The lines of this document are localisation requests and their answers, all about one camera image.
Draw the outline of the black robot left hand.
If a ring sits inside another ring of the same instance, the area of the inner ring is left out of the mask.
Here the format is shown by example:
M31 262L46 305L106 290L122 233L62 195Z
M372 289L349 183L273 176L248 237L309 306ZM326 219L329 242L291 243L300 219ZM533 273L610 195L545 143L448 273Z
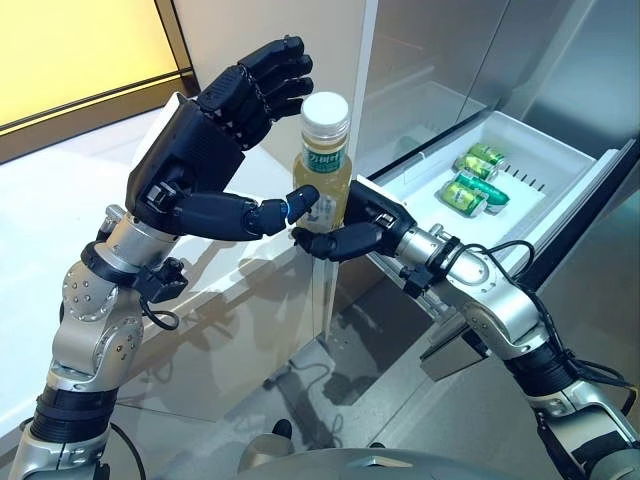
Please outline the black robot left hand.
M129 175L126 209L168 234L224 241L258 240L295 223L318 201L315 187L262 202L225 189L246 151L300 113L312 68L303 40L286 35L226 68L196 98L180 97Z

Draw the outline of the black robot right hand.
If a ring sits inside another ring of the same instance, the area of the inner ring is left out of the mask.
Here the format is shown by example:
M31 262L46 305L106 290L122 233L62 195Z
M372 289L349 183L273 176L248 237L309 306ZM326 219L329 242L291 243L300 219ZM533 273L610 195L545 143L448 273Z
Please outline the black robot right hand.
M295 227L295 244L311 256L341 262L370 252L393 257L405 234L417 226L406 208L376 184L354 180L350 184L343 226L327 233Z

